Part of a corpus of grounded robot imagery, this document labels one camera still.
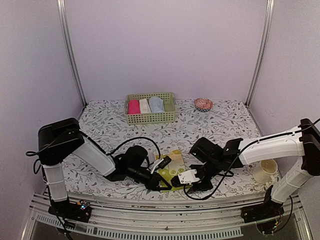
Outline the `light blue towel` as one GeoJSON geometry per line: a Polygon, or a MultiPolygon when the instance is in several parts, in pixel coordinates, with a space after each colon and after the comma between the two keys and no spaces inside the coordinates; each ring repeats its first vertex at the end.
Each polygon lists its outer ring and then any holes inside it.
{"type": "Polygon", "coordinates": [[[164,101],[157,96],[153,96],[149,99],[149,107],[151,112],[154,114],[165,112],[164,101]]]}

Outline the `green white small packet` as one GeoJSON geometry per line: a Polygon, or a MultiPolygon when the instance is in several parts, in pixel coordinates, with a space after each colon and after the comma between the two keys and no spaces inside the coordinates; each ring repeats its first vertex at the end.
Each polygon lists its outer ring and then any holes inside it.
{"type": "Polygon", "coordinates": [[[186,170],[186,166],[183,160],[182,152],[177,146],[163,149],[161,151],[161,158],[163,159],[166,156],[171,158],[171,162],[168,163],[164,168],[155,170],[155,172],[160,174],[168,183],[171,183],[173,177],[186,170]]]}

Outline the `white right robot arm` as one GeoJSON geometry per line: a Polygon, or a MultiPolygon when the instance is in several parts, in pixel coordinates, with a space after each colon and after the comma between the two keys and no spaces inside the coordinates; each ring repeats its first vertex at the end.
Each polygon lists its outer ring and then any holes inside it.
{"type": "Polygon", "coordinates": [[[193,192],[216,192],[218,187],[213,186],[211,180],[221,172],[224,179],[234,168],[269,159],[297,157],[285,176],[267,188],[263,203],[241,209],[244,222],[250,223],[282,215],[287,198],[309,179],[319,176],[320,131],[315,122],[304,118],[290,130],[259,138],[232,139],[224,147],[202,137],[189,153],[202,164],[191,165],[186,172],[190,188],[185,187],[183,191],[187,196],[193,192]]]}

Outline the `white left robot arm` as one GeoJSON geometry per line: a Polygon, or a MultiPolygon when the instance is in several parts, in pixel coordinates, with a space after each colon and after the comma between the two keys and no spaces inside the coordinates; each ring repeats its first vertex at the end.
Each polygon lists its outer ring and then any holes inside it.
{"type": "Polygon", "coordinates": [[[50,207],[48,213],[58,220],[74,220],[88,223],[92,208],[89,202],[70,202],[63,172],[63,162],[69,156],[76,156],[97,170],[108,181],[122,181],[127,177],[142,183],[147,190],[168,191],[172,189],[157,170],[171,162],[171,158],[158,157],[154,163],[149,160],[147,150],[139,145],[130,146],[124,153],[114,155],[124,143],[111,152],[103,150],[91,137],[85,134],[75,118],[68,118],[41,127],[38,131],[38,150],[27,151],[27,157],[37,157],[39,167],[33,172],[42,172],[48,188],[50,207]]]}

